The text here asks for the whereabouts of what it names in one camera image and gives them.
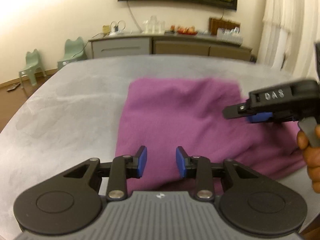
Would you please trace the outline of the right hand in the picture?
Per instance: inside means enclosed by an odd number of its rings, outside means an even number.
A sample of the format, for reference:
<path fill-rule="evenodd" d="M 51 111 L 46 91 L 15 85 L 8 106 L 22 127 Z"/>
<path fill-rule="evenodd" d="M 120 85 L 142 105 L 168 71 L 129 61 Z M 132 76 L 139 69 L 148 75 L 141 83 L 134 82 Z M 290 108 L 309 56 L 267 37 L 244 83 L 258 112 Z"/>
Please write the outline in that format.
<path fill-rule="evenodd" d="M 312 188 L 316 193 L 320 193 L 319 147 L 311 147 L 308 138 L 302 130 L 297 134 L 297 145 L 302 151 L 303 159 L 307 166 L 308 176 L 312 181 Z"/>

